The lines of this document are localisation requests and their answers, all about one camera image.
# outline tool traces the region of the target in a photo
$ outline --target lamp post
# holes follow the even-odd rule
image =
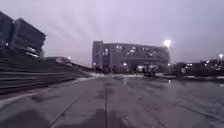
[[[221,67],[223,66],[223,60],[222,60],[222,58],[223,58],[223,54],[219,54],[219,58],[220,58],[220,60],[221,60]]]
[[[169,52],[169,63],[168,65],[171,65],[171,44],[172,44],[172,41],[171,40],[164,40],[163,41],[163,45],[165,45],[168,49],[168,52]]]

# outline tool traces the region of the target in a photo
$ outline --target bright light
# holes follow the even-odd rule
[[[169,48],[170,45],[171,45],[171,40],[165,40],[165,41],[163,42],[163,44],[164,44],[167,48]]]
[[[127,63],[124,63],[123,65],[124,65],[124,66],[127,66]]]
[[[223,54],[219,54],[219,58],[221,58],[221,59],[222,59],[222,57],[223,57]]]

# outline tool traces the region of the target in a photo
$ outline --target distant building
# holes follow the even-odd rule
[[[14,22],[9,48],[40,56],[46,35],[23,19]]]
[[[109,71],[133,71],[138,66],[156,66],[159,70],[166,70],[169,62],[170,54],[167,47],[93,42],[93,68]]]
[[[0,12],[0,47],[8,45],[13,19]]]

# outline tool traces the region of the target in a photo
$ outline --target wet pavement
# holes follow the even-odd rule
[[[218,83],[108,76],[13,101],[0,128],[223,128],[223,97]]]

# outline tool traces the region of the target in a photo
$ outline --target overcast sky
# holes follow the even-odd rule
[[[162,45],[174,61],[224,53],[224,0],[0,0],[0,10],[46,33],[46,56],[91,65],[93,40]]]

